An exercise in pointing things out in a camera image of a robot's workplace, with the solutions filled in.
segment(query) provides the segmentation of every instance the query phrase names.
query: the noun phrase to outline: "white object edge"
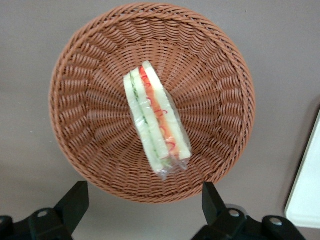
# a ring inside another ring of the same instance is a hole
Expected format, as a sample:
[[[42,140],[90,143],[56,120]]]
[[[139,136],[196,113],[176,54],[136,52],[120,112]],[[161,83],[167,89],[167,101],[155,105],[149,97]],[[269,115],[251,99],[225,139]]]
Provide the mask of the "white object edge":
[[[285,208],[297,227],[320,229],[320,111]]]

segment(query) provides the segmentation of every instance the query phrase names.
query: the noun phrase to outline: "gray surface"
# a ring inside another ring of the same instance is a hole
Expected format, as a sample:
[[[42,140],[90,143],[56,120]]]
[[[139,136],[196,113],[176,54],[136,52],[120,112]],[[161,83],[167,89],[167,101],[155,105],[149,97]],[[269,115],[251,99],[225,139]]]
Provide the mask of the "gray surface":
[[[54,65],[72,34],[134,1],[0,1],[0,214],[22,220],[53,206],[82,177],[61,153],[48,117]],[[217,188],[255,219],[283,215],[320,105],[320,1],[171,3],[216,23],[235,42],[254,79],[251,140]],[[77,240],[190,239],[204,224],[201,196],[178,203],[129,202],[89,187]],[[308,240],[319,229],[300,228]]]

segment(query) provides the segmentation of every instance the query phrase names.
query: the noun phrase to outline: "wicker basket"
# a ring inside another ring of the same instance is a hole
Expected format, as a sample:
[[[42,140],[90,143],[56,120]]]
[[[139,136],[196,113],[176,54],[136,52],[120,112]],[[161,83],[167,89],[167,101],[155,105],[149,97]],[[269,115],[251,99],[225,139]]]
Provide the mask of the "wicker basket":
[[[149,166],[123,76],[149,60],[192,145],[187,171],[166,181]],[[170,4],[117,7],[76,32],[53,71],[52,127],[73,167],[118,197],[169,203],[199,194],[234,166],[252,132],[255,94],[237,47],[205,17]]]

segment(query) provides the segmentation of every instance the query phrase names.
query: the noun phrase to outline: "black clamp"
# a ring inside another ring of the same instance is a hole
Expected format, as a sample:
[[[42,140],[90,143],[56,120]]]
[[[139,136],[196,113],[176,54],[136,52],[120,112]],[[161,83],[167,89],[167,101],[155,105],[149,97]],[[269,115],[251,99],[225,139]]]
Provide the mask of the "black clamp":
[[[0,240],[72,240],[88,207],[88,183],[79,181],[54,208],[40,209],[17,223],[0,216]]]
[[[211,182],[203,184],[202,209],[207,221],[192,240],[306,240],[286,218],[265,216],[262,223],[226,207]]]

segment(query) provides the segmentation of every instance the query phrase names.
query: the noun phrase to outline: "plastic sandwich wrapper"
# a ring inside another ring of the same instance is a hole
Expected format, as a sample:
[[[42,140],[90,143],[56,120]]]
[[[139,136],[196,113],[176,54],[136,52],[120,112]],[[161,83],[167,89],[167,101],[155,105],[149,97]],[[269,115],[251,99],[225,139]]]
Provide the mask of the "plastic sandwich wrapper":
[[[176,106],[149,61],[123,77],[132,118],[152,170],[163,180],[186,170],[190,140]]]

